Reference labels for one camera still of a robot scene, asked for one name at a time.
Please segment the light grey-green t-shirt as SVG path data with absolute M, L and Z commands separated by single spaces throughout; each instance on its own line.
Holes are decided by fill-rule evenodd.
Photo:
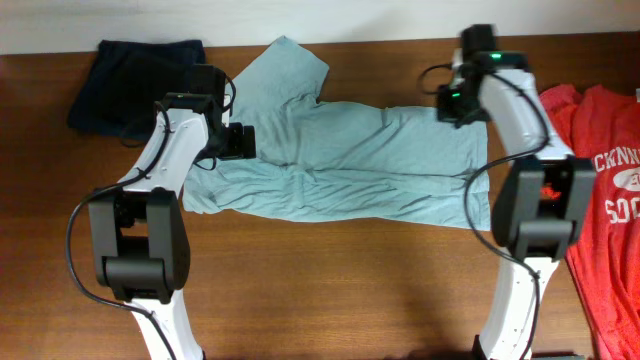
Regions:
M 467 178 L 487 160 L 484 125 L 456 129 L 431 107 L 322 102 L 328 72 L 293 40 L 272 42 L 233 81 L 232 120 L 255 128 L 256 157 L 191 169 L 184 208 L 305 223 L 383 218 L 489 228 L 487 176 L 463 207 Z

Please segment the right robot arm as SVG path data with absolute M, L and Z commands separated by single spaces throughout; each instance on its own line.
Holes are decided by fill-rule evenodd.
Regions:
M 500 264 L 489 317 L 471 356 L 529 359 L 544 292 L 580 237 L 595 170 L 557 134 L 526 56 L 500 50 L 492 25 L 464 29 L 447 67 L 452 79 L 437 89 L 439 120 L 457 128 L 491 121 L 506 152 L 467 178 L 463 207 L 470 207 L 470 190 L 480 176 L 498 165 L 509 167 L 491 215 L 493 238 L 472 230 Z

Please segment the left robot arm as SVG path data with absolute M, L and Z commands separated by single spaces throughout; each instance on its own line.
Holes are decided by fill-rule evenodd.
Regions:
M 187 91 L 155 103 L 154 130 L 130 171 L 76 207 L 89 214 L 97 281 L 113 293 L 85 296 L 131 313 L 153 359 L 205 356 L 184 300 L 191 251 L 178 200 L 200 161 L 255 158 L 254 128 L 230 119 L 235 98 L 223 70 L 192 66 Z

